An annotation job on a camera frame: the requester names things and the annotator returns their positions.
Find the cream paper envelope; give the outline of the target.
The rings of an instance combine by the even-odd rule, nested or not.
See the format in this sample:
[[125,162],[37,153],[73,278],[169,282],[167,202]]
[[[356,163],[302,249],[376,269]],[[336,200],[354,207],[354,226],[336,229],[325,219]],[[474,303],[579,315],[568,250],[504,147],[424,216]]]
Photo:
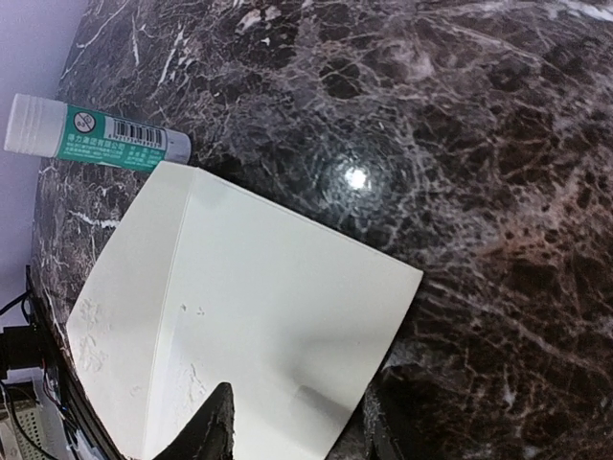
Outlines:
[[66,324],[120,453],[151,459],[223,382],[237,459],[323,459],[418,290],[412,266],[203,170],[163,162]]

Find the green white glue stick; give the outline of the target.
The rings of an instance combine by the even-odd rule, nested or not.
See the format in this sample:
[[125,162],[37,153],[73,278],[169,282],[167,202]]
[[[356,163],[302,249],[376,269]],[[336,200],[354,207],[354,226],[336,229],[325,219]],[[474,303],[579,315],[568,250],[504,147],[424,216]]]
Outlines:
[[17,94],[4,150],[150,173],[162,161],[187,164],[192,144],[182,132]]

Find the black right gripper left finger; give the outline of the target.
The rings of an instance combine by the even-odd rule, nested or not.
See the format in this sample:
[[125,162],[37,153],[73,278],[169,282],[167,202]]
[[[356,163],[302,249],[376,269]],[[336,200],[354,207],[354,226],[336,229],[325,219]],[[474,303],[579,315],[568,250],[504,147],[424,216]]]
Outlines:
[[232,459],[234,418],[232,386],[222,382],[160,453],[160,460]]

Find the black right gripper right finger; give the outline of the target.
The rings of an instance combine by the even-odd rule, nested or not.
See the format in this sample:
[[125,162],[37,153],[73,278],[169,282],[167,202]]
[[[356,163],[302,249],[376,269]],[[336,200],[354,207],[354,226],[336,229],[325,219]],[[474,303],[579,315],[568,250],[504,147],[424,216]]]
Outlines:
[[363,402],[365,451],[368,459],[410,459],[405,417],[393,397],[398,381],[392,368],[379,371],[368,384]]

